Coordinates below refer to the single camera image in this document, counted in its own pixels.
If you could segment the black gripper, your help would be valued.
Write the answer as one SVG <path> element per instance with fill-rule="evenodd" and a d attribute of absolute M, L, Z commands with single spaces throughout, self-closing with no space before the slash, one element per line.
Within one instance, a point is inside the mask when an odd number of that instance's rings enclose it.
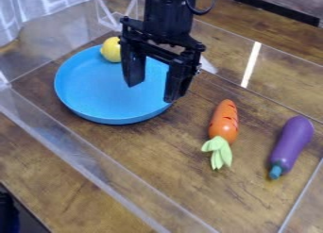
<path fill-rule="evenodd" d="M 119 19 L 121 65 L 129 87 L 145 79 L 145 62 L 152 57 L 169 63 L 164 101 L 173 103 L 185 95 L 195 75 L 201 71 L 205 46 L 192 36 L 193 16 L 205 15 L 196 0 L 145 0 L 141 20 Z"/>

